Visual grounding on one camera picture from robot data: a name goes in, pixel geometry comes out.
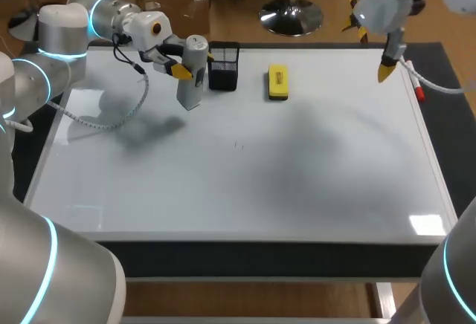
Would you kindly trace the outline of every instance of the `blue led ring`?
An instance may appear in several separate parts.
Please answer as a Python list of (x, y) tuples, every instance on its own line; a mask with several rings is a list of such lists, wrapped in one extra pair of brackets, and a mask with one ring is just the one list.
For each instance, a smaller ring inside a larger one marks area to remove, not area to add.
[(443, 265), (445, 267), (446, 279), (448, 280), (449, 287), (451, 288), (451, 291), (453, 292), (457, 301), (460, 303), (461, 307), (463, 307), (464, 311), (476, 322), (476, 314), (473, 313), (471, 308), (464, 302), (463, 298), (458, 293), (458, 291), (456, 289), (456, 286), (453, 283), (453, 279), (451, 279), (451, 276), (449, 274), (448, 260), (447, 260), (447, 257), (446, 257), (446, 245), (447, 244), (448, 244), (448, 237), (446, 238), (445, 247), (443, 249)]
[(13, 114), (15, 113), (15, 111), (16, 111), (16, 108), (13, 107), (13, 110), (10, 111), (10, 112), (7, 112), (6, 114), (4, 114), (4, 115), (3, 115), (3, 118), (4, 118), (4, 119), (7, 119), (7, 118), (9, 118), (10, 116), (13, 116)]
[(32, 66), (34, 66), (35, 68), (37, 68), (38, 70), (41, 71), (41, 73), (43, 74), (43, 76), (45, 77), (45, 80), (46, 80), (46, 84), (48, 85), (48, 96), (46, 97), (46, 101), (45, 103), (47, 103), (49, 100), (50, 100), (50, 96), (51, 96), (51, 84), (50, 84), (50, 80), (48, 79), (48, 76), (46, 75), (46, 73), (43, 71), (43, 69), (41, 69), (37, 64), (35, 64), (34, 62), (31, 62), (30, 60), (26, 60), (26, 59), (12, 59), (12, 62), (27, 62), (28, 64), (31, 64)]
[(43, 216), (43, 218), (48, 223), (50, 228), (51, 234), (51, 249), (50, 249), (50, 259), (48, 260), (48, 266), (46, 267), (45, 276), (43, 277), (42, 284), (39, 286), (38, 293), (36, 297), (31, 303), (30, 309), (26, 313), (25, 317), (23, 318), (20, 324), (29, 324), (33, 317), (35, 316), (36, 312), (38, 311), (39, 305), (42, 304), (43, 298), (45, 297), (46, 290), (51, 282), (51, 277), (53, 276), (54, 265), (57, 261), (57, 254), (58, 254), (58, 235), (57, 230), (54, 227), (53, 222), (49, 218)]
[(43, 49), (38, 48), (38, 52), (41, 54), (44, 54), (46, 56), (50, 56), (52, 58), (60, 58), (60, 59), (79, 59), (83, 58), (86, 56), (86, 53), (82, 54), (54, 54), (54, 53), (48, 53), (47, 51), (44, 51)]
[(94, 15), (94, 10), (96, 9), (97, 5), (99, 4), (99, 2), (101, 2), (102, 0), (97, 0), (94, 5), (92, 6), (92, 9), (91, 9), (91, 14), (89, 16), (89, 25), (91, 26), (91, 30), (94, 32), (94, 34), (97, 35), (98, 38), (102, 38), (102, 39), (105, 39), (103, 38), (102, 36), (100, 36), (99, 34), (97, 34), (96, 30), (94, 29), (94, 25), (93, 25), (93, 22), (92, 22), (92, 16)]

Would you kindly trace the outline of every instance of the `yellow eraser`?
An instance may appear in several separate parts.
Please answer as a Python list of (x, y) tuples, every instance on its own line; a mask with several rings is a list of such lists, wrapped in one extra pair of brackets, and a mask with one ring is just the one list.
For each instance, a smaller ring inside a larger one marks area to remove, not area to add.
[(288, 89), (288, 67), (285, 65), (272, 64), (269, 66), (269, 90), (270, 100), (287, 100)]

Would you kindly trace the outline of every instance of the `red marker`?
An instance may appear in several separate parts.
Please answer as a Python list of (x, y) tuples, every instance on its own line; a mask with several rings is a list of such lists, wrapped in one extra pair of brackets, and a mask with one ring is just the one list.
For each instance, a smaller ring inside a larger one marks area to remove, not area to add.
[[(415, 71), (414, 64), (411, 62), (411, 60), (407, 60), (405, 63), (408, 65), (408, 67), (411, 70)], [(419, 83), (419, 80), (412, 73), (408, 73), (408, 75), (410, 75), (411, 84), (414, 86), (416, 99), (418, 100), (419, 103), (424, 103), (425, 93), (423, 92), (423, 89)]]

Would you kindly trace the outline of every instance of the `white table surface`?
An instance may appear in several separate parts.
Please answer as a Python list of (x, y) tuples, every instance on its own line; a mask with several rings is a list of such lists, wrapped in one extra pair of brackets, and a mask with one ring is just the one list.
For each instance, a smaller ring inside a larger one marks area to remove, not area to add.
[[(123, 128), (57, 115), (26, 204), (95, 241), (437, 244), (456, 215), (408, 74), (378, 84), (381, 55), (242, 49), (237, 90), (206, 87), (192, 111), (145, 65), (149, 97)], [(63, 104), (115, 122), (144, 85), (110, 49), (87, 58)], [(272, 63), (289, 67), (287, 101), (267, 100)]]

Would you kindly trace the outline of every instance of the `chrome chair base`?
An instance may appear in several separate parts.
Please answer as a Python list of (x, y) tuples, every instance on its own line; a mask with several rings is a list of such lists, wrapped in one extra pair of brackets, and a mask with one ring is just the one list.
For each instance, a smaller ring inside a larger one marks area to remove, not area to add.
[(322, 10), (307, 0), (274, 0), (260, 11), (261, 25), (283, 36), (302, 36), (322, 25)]
[(24, 9), (8, 22), (8, 33), (24, 42), (38, 41), (38, 11)]

